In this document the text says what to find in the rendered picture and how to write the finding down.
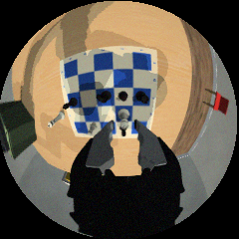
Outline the blue and cream chessboard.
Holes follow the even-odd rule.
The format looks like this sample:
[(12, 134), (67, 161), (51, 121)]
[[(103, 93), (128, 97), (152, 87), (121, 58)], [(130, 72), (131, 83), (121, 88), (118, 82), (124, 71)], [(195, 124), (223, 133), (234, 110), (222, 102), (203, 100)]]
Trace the blue and cream chessboard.
[[(157, 92), (157, 52), (134, 46), (112, 46), (88, 50), (60, 61), (64, 102), (76, 98), (78, 104), (67, 109), (75, 136), (94, 137), (110, 120), (115, 121), (113, 138), (137, 138), (134, 120), (151, 130)], [(100, 103), (97, 94), (109, 91), (112, 97)], [(125, 102), (120, 92), (127, 92)], [(143, 104), (135, 97), (139, 91), (149, 98)], [(126, 136), (121, 136), (120, 109), (129, 111)], [(91, 136), (90, 124), (97, 126)]]

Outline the white pawn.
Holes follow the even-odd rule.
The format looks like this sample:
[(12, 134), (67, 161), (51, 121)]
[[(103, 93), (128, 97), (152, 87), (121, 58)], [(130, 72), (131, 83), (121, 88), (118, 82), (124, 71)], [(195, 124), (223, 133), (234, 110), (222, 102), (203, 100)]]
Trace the white pawn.
[(92, 135), (93, 133), (93, 130), (96, 130), (97, 129), (97, 126), (95, 124), (90, 124), (90, 129), (88, 131), (88, 135)]

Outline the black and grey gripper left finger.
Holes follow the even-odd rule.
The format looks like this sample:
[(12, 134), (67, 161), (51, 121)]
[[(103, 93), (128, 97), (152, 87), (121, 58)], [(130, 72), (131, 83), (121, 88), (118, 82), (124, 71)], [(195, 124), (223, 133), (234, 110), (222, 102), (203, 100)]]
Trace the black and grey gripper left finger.
[(79, 185), (85, 180), (105, 175), (115, 165), (113, 140), (114, 120), (111, 119), (94, 137), (91, 137), (76, 156), (71, 172), (68, 197), (74, 198)]

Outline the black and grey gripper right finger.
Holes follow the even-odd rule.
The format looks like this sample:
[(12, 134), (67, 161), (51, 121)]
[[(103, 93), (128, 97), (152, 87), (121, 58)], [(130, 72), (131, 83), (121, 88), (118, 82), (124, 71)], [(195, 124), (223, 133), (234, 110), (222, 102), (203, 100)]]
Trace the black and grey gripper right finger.
[(183, 193), (185, 189), (182, 184), (181, 168), (172, 150), (159, 136), (156, 136), (137, 119), (134, 120), (134, 129), (138, 132), (137, 160), (142, 167), (141, 172), (145, 168), (150, 168), (150, 173), (166, 175), (177, 184), (179, 192)]

